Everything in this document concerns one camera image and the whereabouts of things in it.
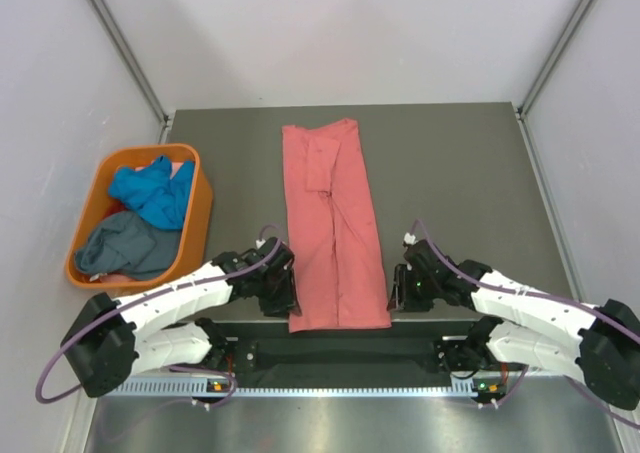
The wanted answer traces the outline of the pink t shirt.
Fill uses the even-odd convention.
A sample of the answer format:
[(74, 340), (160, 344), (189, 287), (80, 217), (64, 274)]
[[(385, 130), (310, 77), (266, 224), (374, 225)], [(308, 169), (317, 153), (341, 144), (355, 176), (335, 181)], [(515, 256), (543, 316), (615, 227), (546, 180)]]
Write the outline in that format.
[(289, 245), (300, 311), (290, 332), (386, 329), (387, 284), (375, 211), (352, 119), (282, 129)]

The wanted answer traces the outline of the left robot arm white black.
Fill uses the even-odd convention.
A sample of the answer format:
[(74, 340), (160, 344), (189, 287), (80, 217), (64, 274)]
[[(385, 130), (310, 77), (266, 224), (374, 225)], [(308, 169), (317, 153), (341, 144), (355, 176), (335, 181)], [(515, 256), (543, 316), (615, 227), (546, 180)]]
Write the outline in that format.
[(255, 297), (268, 317), (297, 313), (293, 264), (289, 246), (271, 237), (242, 253), (221, 253), (151, 290), (121, 298), (98, 293), (64, 336), (64, 356), (91, 398), (163, 367), (216, 369), (226, 360), (226, 340), (201, 312)]

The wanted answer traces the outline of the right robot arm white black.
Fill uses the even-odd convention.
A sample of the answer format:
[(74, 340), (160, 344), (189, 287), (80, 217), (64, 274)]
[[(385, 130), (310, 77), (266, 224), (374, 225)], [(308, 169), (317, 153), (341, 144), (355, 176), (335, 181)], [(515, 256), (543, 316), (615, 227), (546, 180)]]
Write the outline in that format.
[(459, 264), (428, 239), (406, 234), (389, 306), (427, 312), (441, 300), (480, 314), (445, 357), (473, 369), (517, 363), (560, 374), (605, 403), (639, 405), (639, 319), (626, 304), (590, 305), (549, 295), (473, 260)]

